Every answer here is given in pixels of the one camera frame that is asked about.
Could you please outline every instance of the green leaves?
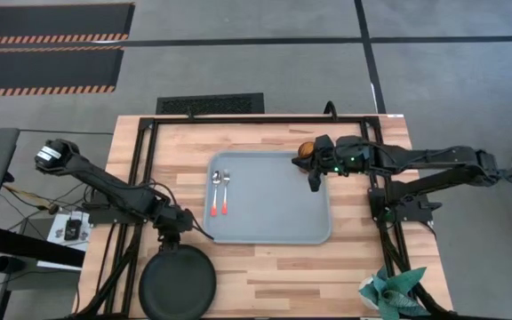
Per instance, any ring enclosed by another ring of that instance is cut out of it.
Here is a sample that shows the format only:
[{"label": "green leaves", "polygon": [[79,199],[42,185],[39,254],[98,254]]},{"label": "green leaves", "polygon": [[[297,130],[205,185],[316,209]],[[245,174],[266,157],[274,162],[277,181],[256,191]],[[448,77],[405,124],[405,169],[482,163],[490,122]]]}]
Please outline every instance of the green leaves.
[{"label": "green leaves", "polygon": [[417,268],[388,278],[387,270],[383,267],[376,276],[372,276],[372,283],[359,292],[379,307],[380,317],[384,320],[399,320],[400,314],[427,316],[429,312],[407,295],[425,271],[426,268]]}]

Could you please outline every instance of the plastic tray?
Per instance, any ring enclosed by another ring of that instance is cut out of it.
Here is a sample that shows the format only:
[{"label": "plastic tray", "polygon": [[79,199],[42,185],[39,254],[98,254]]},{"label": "plastic tray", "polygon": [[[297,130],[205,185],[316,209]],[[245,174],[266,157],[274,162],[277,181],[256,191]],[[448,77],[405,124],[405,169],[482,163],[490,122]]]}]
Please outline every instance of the plastic tray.
[{"label": "plastic tray", "polygon": [[[311,192],[308,176],[292,164],[293,152],[225,151],[209,163],[204,229],[221,244],[320,244],[332,232],[329,192],[322,180]],[[230,174],[228,214],[222,214],[224,183],[211,216],[212,173]]]}]

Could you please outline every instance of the silver fork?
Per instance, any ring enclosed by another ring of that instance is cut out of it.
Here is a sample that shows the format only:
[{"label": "silver fork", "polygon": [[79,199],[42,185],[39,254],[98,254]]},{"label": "silver fork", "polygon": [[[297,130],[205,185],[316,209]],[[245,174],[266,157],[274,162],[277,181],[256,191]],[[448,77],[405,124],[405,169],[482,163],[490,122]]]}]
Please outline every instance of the silver fork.
[{"label": "silver fork", "polygon": [[230,173],[228,173],[228,170],[225,169],[224,173],[222,174],[222,179],[224,180],[224,201],[222,202],[222,214],[227,214],[227,189],[228,183],[230,182]]},{"label": "silver fork", "polygon": [[217,170],[212,174],[212,185],[214,186],[214,198],[212,199],[211,217],[217,216],[217,191],[220,184],[220,172]]}]

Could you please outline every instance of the butcher block tabletop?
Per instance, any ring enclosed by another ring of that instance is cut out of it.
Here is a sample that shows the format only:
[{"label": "butcher block tabletop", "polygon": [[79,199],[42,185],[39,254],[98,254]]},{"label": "butcher block tabletop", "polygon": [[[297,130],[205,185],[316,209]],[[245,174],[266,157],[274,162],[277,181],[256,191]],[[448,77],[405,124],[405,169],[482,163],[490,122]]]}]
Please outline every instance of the butcher block tabletop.
[{"label": "butcher block tabletop", "polygon": [[[379,117],[385,144],[411,148],[403,116]],[[139,121],[140,116],[120,116],[117,120],[106,171],[121,180],[128,180]],[[148,149],[149,132],[144,139],[142,160]],[[207,165],[216,153],[296,152],[301,143],[323,134],[333,140],[361,135],[358,124],[162,124],[158,128],[151,178],[171,188],[181,207],[189,208],[202,225]],[[144,161],[140,161],[138,180],[143,172]],[[418,172],[407,171],[394,179],[417,178]],[[347,178],[329,175],[327,182],[332,235],[323,244],[215,244],[194,230],[181,235],[182,244],[199,248],[216,269],[217,291],[205,317],[378,315],[363,305],[358,293],[358,285],[384,264],[379,232],[371,219],[366,195],[369,179],[357,174]],[[439,304],[451,308],[434,236],[418,222],[405,222],[403,228],[412,268],[428,268],[422,284]],[[92,230],[80,276],[80,309],[96,292],[109,230],[109,225]],[[118,230],[115,228],[112,236],[102,283],[112,266]],[[126,243],[131,234],[129,230]],[[142,232],[130,317],[145,317],[138,284],[142,270],[157,254],[158,247],[157,232],[149,223]],[[124,277],[117,286],[115,312],[121,309]]]}]

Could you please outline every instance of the black round plate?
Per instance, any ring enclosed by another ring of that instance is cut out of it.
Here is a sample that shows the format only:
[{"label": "black round plate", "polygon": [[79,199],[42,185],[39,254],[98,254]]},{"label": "black round plate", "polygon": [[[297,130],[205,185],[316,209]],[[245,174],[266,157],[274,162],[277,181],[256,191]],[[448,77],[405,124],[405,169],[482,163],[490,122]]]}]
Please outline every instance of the black round plate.
[{"label": "black round plate", "polygon": [[140,279],[140,303],[152,320],[199,319],[211,306],[217,277],[209,257],[181,244],[160,252],[147,264]]}]

